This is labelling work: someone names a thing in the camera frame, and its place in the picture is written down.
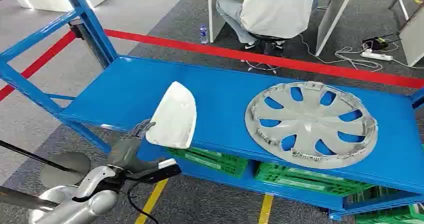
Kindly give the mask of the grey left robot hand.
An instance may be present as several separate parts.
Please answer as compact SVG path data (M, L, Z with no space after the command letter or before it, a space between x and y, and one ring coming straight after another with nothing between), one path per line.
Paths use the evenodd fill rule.
M124 137L120 138L108 154L107 164L120 167L131 173L141 173L150 169L157 169L164 158L154 161L143 161L137 157L139 146L146 132L155 125L150 119L138 123Z

